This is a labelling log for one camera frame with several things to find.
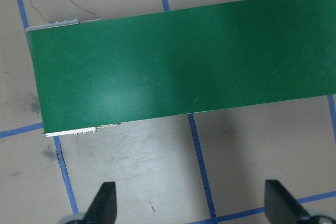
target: green surface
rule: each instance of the green surface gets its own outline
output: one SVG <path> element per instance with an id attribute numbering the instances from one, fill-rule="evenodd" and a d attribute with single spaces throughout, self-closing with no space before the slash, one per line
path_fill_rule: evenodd
<path id="1" fill-rule="evenodd" d="M 335 0 L 249 0 L 28 36 L 46 133 L 336 93 Z"/>

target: black object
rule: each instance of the black object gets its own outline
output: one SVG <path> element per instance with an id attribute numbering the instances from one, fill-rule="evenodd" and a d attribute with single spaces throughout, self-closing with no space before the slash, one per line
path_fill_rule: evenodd
<path id="1" fill-rule="evenodd" d="M 336 224 L 325 215 L 310 215 L 277 180 L 265 181 L 265 214 L 271 224 Z"/>
<path id="2" fill-rule="evenodd" d="M 117 218 L 115 186 L 115 182 L 103 183 L 84 218 L 66 224 L 114 224 Z"/>

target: green board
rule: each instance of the green board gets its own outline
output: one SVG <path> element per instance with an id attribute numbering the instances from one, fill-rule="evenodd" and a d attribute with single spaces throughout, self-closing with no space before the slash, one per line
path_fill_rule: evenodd
<path id="1" fill-rule="evenodd" d="M 46 133 L 336 93 L 335 0 L 248 0 L 28 36 Z"/>

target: green rectangular panel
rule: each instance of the green rectangular panel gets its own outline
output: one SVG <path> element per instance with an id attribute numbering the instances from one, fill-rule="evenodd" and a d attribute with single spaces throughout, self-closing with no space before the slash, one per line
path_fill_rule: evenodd
<path id="1" fill-rule="evenodd" d="M 336 93 L 335 0 L 248 0 L 28 36 L 46 133 Z"/>

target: floor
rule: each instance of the floor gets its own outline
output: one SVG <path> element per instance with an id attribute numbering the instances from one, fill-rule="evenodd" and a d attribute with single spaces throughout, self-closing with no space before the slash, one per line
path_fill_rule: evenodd
<path id="1" fill-rule="evenodd" d="M 237 0 L 72 1 L 0 0 L 3 223 L 57 223 L 85 212 L 105 181 L 117 185 L 116 223 L 268 223 L 266 178 L 305 207 L 336 215 L 332 95 L 42 137 L 24 27 Z"/>

